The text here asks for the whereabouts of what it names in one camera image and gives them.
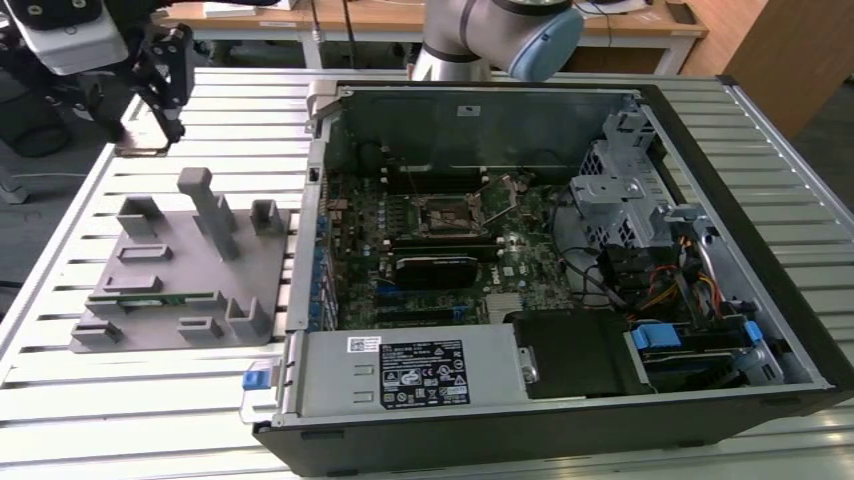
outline motherboard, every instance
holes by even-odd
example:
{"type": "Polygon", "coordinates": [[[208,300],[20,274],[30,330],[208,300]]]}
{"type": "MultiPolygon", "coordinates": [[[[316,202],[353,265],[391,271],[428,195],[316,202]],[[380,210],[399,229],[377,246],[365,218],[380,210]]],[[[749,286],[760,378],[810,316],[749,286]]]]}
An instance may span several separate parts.
{"type": "Polygon", "coordinates": [[[451,184],[383,173],[330,174],[325,185],[338,330],[500,323],[520,309],[571,308],[548,230],[563,186],[516,172],[451,184]]]}

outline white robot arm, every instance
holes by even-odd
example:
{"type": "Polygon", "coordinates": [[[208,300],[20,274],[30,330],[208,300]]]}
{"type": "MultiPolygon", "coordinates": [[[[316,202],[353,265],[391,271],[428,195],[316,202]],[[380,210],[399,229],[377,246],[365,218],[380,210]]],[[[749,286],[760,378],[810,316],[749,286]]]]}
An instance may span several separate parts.
{"type": "MultiPolygon", "coordinates": [[[[150,107],[166,143],[184,135],[177,119],[193,87],[185,25],[157,27],[156,10],[188,0],[2,0],[0,68],[54,105],[98,123],[108,140],[126,138],[98,113],[97,85],[81,75],[114,76],[150,107]]],[[[276,0],[214,0],[269,6],[276,0]]],[[[568,59],[583,20],[568,0],[429,0],[416,80],[488,80],[489,66],[543,81],[568,59]]]]}
{"type": "Polygon", "coordinates": [[[565,63],[583,19],[568,0],[428,1],[415,80],[483,81],[492,66],[525,82],[565,63]]]}

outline metal table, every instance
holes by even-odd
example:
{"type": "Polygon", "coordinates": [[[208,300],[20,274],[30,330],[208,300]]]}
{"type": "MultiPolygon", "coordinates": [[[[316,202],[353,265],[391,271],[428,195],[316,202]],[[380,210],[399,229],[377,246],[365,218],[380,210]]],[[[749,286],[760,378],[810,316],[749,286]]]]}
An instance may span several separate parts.
{"type": "MultiPolygon", "coordinates": [[[[290,478],[237,417],[242,370],[253,360],[277,356],[280,342],[252,348],[93,355],[74,355],[65,345],[120,231],[113,215],[125,194],[150,193],[161,208],[188,208],[189,201],[174,187],[177,173],[182,167],[205,166],[216,174],[212,188],[226,193],[233,208],[246,208],[253,198],[272,197],[280,208],[298,209],[309,141],[304,95],[308,82],[321,77],[399,80],[401,74],[201,69],[182,113],[186,137],[168,158],[113,158],[110,149],[104,150],[0,324],[4,480],[290,478]]],[[[556,81],[648,82],[651,78],[563,76],[556,81]]],[[[851,214],[737,88],[701,78],[653,81],[854,358],[851,214]]],[[[137,116],[140,110],[134,102],[126,116],[137,116]]],[[[684,177],[673,176],[689,188],[684,177]]],[[[290,262],[284,265],[281,305],[290,262]]],[[[277,318],[278,335],[284,315],[277,318]]],[[[776,420],[708,447],[376,478],[533,479],[581,474],[656,480],[852,478],[851,406],[854,402],[810,417],[776,420]]]]}

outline blue plastic latch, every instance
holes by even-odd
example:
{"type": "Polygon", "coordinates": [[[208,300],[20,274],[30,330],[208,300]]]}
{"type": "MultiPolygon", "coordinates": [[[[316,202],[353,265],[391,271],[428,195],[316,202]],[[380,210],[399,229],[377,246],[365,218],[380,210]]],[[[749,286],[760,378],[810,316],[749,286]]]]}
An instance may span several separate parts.
{"type": "Polygon", "coordinates": [[[752,343],[759,343],[761,341],[761,330],[759,330],[759,325],[752,320],[747,320],[744,322],[744,331],[747,332],[747,336],[749,337],[749,341],[752,343]]]}
{"type": "Polygon", "coordinates": [[[640,330],[631,331],[631,339],[635,341],[635,347],[637,347],[637,350],[649,348],[649,342],[645,341],[645,335],[643,335],[640,330]]]}
{"type": "Polygon", "coordinates": [[[640,325],[632,332],[637,350],[644,348],[667,348],[681,345],[675,327],[668,323],[649,323],[640,325]]]}
{"type": "Polygon", "coordinates": [[[242,390],[266,390],[269,389],[269,379],[272,377],[269,370],[249,370],[242,372],[242,390]]]}

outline warning label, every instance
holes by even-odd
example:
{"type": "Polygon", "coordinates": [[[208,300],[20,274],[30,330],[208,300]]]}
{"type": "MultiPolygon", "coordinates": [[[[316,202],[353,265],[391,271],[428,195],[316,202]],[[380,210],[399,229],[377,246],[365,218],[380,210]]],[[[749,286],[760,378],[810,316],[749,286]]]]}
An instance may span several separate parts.
{"type": "Polygon", "coordinates": [[[379,345],[387,410],[471,403],[461,340],[379,345]]]}

